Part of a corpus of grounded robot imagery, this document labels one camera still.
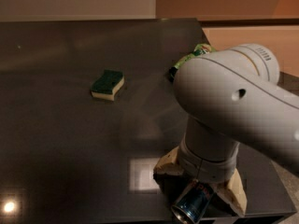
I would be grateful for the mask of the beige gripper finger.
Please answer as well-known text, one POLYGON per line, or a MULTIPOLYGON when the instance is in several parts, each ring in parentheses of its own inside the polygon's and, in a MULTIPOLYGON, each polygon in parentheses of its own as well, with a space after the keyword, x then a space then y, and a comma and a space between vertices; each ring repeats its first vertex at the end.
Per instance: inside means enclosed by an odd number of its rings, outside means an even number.
POLYGON ((154 166, 153 172, 156 175, 183 175, 184 170, 178 163, 178 147, 162 156, 154 166))
POLYGON ((237 169, 228 181, 217 185, 216 192, 239 217, 245 216, 248 200, 237 169))

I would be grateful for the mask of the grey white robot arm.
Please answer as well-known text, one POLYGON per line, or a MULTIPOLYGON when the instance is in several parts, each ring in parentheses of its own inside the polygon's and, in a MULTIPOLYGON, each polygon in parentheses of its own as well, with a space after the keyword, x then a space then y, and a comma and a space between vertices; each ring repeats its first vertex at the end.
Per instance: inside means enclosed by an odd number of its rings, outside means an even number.
POLYGON ((214 195, 245 215, 247 196, 236 169, 240 145, 299 173, 299 97, 278 80, 276 56, 259 44, 210 51, 177 67, 173 87, 189 115, 187 128, 153 171, 190 177, 171 207, 180 221, 198 224, 214 195))

